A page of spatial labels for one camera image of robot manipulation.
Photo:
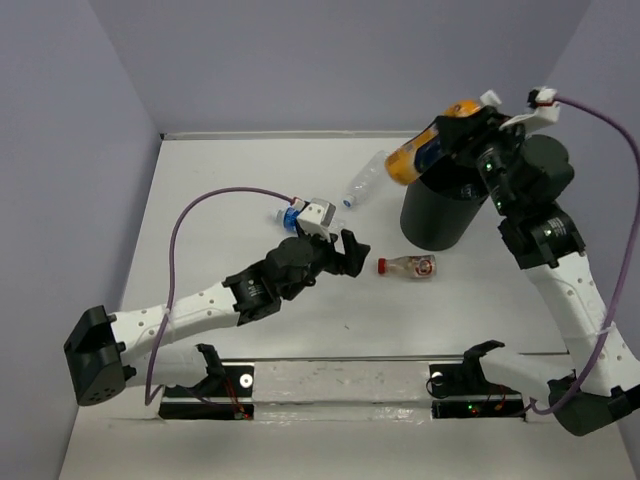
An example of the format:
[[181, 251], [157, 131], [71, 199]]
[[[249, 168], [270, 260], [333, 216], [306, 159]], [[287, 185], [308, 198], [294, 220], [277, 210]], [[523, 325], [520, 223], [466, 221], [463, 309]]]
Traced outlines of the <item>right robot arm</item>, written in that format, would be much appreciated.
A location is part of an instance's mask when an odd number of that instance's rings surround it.
[[585, 436], [639, 408], [639, 361], [613, 321], [591, 275], [586, 244], [557, 199], [574, 178], [566, 147], [532, 134], [494, 107], [435, 120], [444, 157], [480, 175], [502, 216], [499, 232], [544, 300], [572, 361], [556, 368], [497, 340], [467, 349], [459, 379], [470, 391], [501, 385], [529, 398], [574, 436]]

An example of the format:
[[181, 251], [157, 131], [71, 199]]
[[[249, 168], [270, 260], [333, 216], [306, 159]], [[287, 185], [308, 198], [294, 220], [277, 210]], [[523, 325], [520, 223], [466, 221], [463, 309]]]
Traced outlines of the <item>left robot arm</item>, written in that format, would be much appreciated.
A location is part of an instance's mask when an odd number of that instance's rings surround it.
[[152, 381], [162, 347], [276, 314], [322, 273], [357, 277], [370, 250], [349, 230], [327, 239], [301, 233], [193, 295], [134, 311], [87, 309], [63, 347], [77, 404], [98, 405], [138, 380]]

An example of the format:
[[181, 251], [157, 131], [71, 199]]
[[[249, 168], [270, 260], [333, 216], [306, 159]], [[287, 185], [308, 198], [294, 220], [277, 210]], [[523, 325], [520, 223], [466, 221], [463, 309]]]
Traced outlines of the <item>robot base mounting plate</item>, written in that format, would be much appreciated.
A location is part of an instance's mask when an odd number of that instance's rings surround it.
[[454, 380], [456, 362], [425, 359], [228, 361], [217, 386], [171, 387], [170, 420], [408, 421], [522, 418], [522, 396], [504, 386]]

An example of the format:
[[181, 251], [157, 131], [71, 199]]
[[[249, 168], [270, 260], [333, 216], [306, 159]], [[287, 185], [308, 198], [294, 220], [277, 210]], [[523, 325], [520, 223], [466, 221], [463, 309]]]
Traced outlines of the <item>orange juice bottle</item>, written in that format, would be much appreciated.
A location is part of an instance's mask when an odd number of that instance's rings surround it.
[[[441, 113], [452, 118], [468, 117], [485, 106], [498, 107], [502, 104], [493, 90], [487, 90], [478, 100], [461, 100]], [[443, 157], [439, 131], [433, 120], [422, 132], [405, 142], [385, 160], [389, 177], [400, 185], [409, 185], [430, 169]]]

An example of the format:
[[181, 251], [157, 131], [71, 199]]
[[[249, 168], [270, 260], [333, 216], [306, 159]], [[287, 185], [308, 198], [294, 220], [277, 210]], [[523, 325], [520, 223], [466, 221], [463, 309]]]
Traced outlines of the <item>clear bottle blue cap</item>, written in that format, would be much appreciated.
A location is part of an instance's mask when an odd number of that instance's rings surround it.
[[359, 170], [342, 197], [341, 204], [344, 207], [353, 209], [363, 204], [378, 188], [385, 175], [385, 161], [388, 156], [387, 151], [380, 150]]

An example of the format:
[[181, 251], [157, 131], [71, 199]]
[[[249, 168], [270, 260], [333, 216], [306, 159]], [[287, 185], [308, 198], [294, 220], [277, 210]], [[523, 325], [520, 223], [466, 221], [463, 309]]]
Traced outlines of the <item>clear bottle blue label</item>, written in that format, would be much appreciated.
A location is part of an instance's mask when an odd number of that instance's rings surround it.
[[[286, 232], [295, 235], [296, 226], [295, 220], [298, 212], [291, 207], [284, 209], [278, 209], [273, 215], [274, 222], [282, 227]], [[334, 217], [329, 225], [329, 232], [338, 235], [340, 231], [345, 227], [345, 222], [339, 218]]]

